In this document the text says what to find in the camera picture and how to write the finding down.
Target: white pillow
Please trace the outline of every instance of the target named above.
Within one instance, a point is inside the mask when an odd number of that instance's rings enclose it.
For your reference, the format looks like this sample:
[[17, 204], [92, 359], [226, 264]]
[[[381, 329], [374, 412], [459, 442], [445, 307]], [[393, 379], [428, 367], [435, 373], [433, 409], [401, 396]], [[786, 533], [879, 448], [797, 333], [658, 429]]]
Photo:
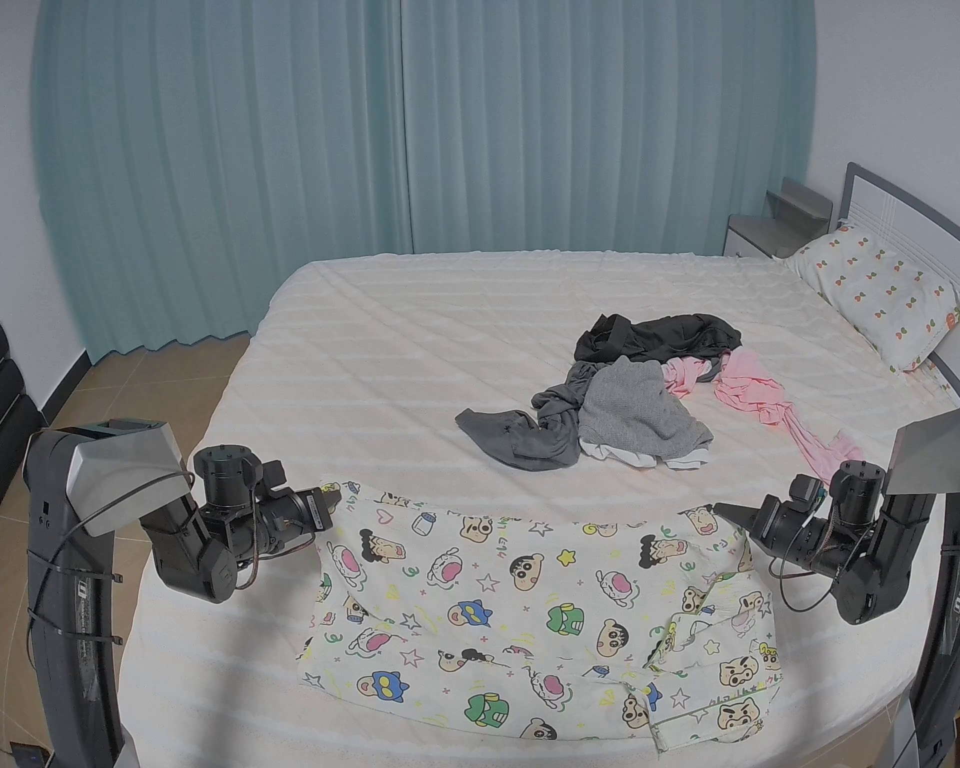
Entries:
[[913, 371], [960, 321], [953, 285], [864, 227], [841, 222], [786, 263], [867, 337], [891, 371]]

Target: clothes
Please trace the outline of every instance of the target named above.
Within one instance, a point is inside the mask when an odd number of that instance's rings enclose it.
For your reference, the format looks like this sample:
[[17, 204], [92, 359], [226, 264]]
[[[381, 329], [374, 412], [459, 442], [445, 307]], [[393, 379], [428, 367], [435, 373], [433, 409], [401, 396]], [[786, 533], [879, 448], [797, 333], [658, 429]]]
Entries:
[[303, 684], [521, 738], [650, 733], [667, 750], [762, 727], [781, 679], [771, 595], [710, 506], [547, 524], [342, 491]]
[[706, 447], [713, 435], [666, 391], [660, 363], [620, 357], [590, 383], [580, 410], [580, 439], [665, 461]]
[[[580, 447], [591, 459], [600, 461], [615, 459], [636, 469], [649, 469], [657, 465], [657, 458], [648, 453], [635, 453], [623, 448], [614, 448], [611, 445], [597, 445], [583, 439], [580, 440]], [[699, 469], [704, 464], [708, 464], [709, 460], [710, 452], [707, 448], [694, 448], [685, 456], [679, 459], [667, 459], [664, 463], [671, 469]]]
[[622, 315], [601, 315], [577, 342], [575, 360], [612, 363], [620, 355], [632, 362], [673, 357], [719, 357], [740, 346], [740, 331], [712, 315], [676, 315], [631, 324]]
[[686, 397], [698, 382], [712, 381], [720, 373], [720, 360], [701, 360], [698, 357], [673, 357], [662, 366], [663, 385], [676, 397]]
[[810, 468], [827, 483], [843, 462], [863, 461], [863, 451], [843, 431], [824, 445], [804, 427], [796, 407], [760, 364], [756, 352], [740, 348], [727, 355], [713, 391], [731, 408], [756, 413], [761, 423], [785, 424]]
[[511, 467], [531, 471], [571, 467], [580, 457], [577, 411], [590, 380], [603, 367], [574, 363], [564, 384], [534, 395], [536, 421], [523, 411], [480, 414], [467, 408], [457, 415], [457, 426], [484, 453]]

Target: gray knit garment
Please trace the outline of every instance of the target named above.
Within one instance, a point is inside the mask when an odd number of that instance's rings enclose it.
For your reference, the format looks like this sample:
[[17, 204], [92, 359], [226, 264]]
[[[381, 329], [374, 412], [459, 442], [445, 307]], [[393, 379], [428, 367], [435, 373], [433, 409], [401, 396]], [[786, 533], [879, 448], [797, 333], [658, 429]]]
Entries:
[[580, 409], [580, 439], [665, 461], [707, 447], [713, 435], [666, 391], [659, 362], [620, 357], [590, 382]]

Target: gray nightstand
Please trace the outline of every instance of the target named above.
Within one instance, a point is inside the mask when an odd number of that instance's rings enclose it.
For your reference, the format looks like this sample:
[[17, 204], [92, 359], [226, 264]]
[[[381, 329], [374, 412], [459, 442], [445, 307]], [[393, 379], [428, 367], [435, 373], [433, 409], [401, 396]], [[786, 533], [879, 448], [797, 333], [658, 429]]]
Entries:
[[733, 215], [727, 221], [723, 254], [742, 258], [786, 258], [803, 244], [827, 234], [833, 203], [792, 179], [780, 192], [767, 191], [770, 216]]

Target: headboard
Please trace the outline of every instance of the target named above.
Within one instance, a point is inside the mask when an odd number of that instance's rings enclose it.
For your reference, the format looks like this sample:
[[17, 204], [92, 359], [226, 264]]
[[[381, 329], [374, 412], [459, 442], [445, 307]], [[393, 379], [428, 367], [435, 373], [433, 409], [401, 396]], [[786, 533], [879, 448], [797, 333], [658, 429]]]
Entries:
[[[872, 229], [960, 290], [960, 226], [909, 192], [852, 162], [847, 166], [840, 218]], [[930, 360], [960, 392], [960, 327], [930, 352]]]

